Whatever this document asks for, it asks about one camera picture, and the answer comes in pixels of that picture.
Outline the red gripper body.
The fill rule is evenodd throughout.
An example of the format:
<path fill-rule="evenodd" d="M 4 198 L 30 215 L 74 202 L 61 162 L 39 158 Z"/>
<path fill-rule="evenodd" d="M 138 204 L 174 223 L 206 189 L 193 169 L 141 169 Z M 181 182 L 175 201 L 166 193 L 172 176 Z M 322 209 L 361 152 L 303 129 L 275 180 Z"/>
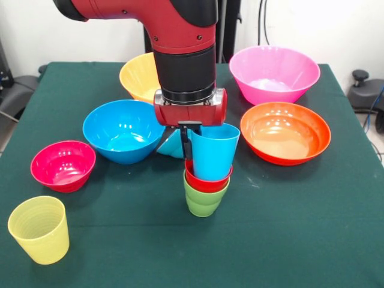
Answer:
<path fill-rule="evenodd" d="M 171 104 L 163 97 L 161 89 L 154 94 L 154 111 L 161 125 L 177 127 L 180 124 L 218 126 L 226 118 L 227 93 L 224 88 L 214 90 L 209 99 L 191 105 Z"/>

